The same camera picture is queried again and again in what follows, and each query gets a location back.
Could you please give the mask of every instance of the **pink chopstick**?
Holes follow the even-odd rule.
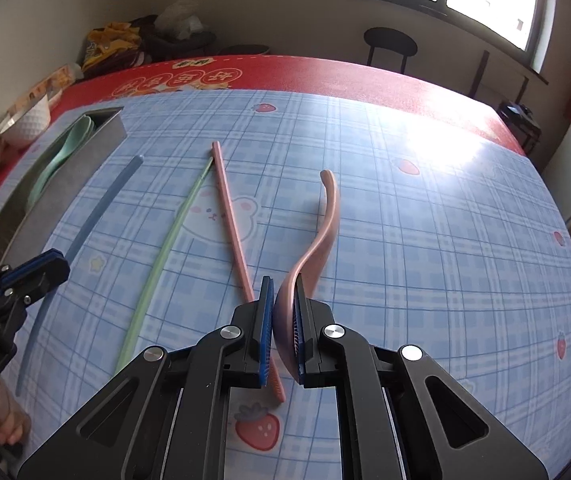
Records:
[[[252,289],[252,282],[250,281],[250,274],[248,273],[248,265],[245,261],[243,254],[242,241],[237,229],[237,222],[234,219],[234,211],[232,209],[232,198],[230,197],[230,189],[228,187],[228,178],[226,177],[226,165],[224,164],[224,156],[221,152],[221,145],[218,140],[212,143],[212,155],[214,158],[214,169],[216,170],[216,177],[219,184],[219,194],[221,202],[224,205],[224,212],[226,213],[226,228],[232,244],[232,253],[234,254],[234,263],[239,276],[239,281],[242,284],[243,296],[246,303],[254,301],[254,290]],[[270,368],[268,371],[268,384],[279,402],[286,402],[286,394],[284,392],[281,378],[275,367],[274,360],[270,360]]]

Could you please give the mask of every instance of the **black stool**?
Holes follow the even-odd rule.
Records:
[[[414,56],[419,49],[417,47],[417,43],[415,43],[415,41],[409,37],[408,34],[403,34],[402,31],[396,30],[394,28],[369,28],[364,32],[363,39],[368,45],[370,45],[370,54],[367,57],[366,63],[368,66],[372,65],[374,49],[385,48],[403,56],[400,71],[402,74],[405,73],[405,65],[408,57]]]

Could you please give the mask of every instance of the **plastic bag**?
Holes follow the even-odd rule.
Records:
[[[197,32],[203,32],[204,28],[205,27],[203,23],[201,23],[201,20],[199,20],[193,14],[192,16],[186,18],[181,23],[179,23],[179,33],[177,35],[177,38],[179,40],[187,40],[187,38],[189,38],[191,34],[196,34]]]
[[[192,0],[177,0],[166,7],[154,20],[154,28],[162,34],[184,40],[190,36],[190,26],[184,22],[197,12],[197,7],[198,5]]]

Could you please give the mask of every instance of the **green chopstick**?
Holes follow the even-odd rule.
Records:
[[[204,170],[201,172],[201,175],[199,175],[197,181],[192,185],[192,189],[190,189],[190,193],[188,194],[187,199],[185,199],[181,204],[181,207],[179,207],[179,211],[177,212],[177,216],[174,219],[174,223],[172,224],[172,227],[170,227],[165,240],[163,240],[162,248],[159,251],[157,258],[155,259],[154,264],[152,265],[152,270],[150,271],[150,274],[148,274],[148,279],[144,285],[144,290],[141,291],[139,301],[137,301],[136,307],[134,308],[134,314],[130,320],[130,326],[128,327],[128,332],[126,333],[124,344],[121,346],[121,352],[119,354],[119,359],[117,360],[117,366],[115,367],[113,376],[117,375],[132,359],[134,346],[136,346],[136,339],[139,337],[141,327],[144,324],[144,318],[146,317],[146,313],[148,312],[148,307],[152,301],[154,291],[156,290],[157,284],[159,283],[159,279],[162,275],[163,266],[168,260],[170,250],[172,249],[172,246],[177,239],[177,235],[179,234],[179,230],[181,229],[181,226],[186,219],[186,215],[188,214],[188,209],[194,202],[195,196],[197,195],[199,188],[202,186],[204,180],[206,179],[206,175],[208,174],[208,171],[210,171],[212,163],[213,159],[210,157],[210,160],[208,160],[208,163],[206,164]]]

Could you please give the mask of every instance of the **pink spoon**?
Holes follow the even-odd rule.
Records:
[[[299,372],[294,355],[294,283],[301,274],[303,288],[307,296],[312,296],[317,282],[328,261],[334,240],[339,232],[339,186],[330,170],[321,172],[321,181],[326,189],[326,212],[323,224],[308,250],[299,258],[283,280],[272,313],[272,331],[281,361],[295,381],[299,381]]]

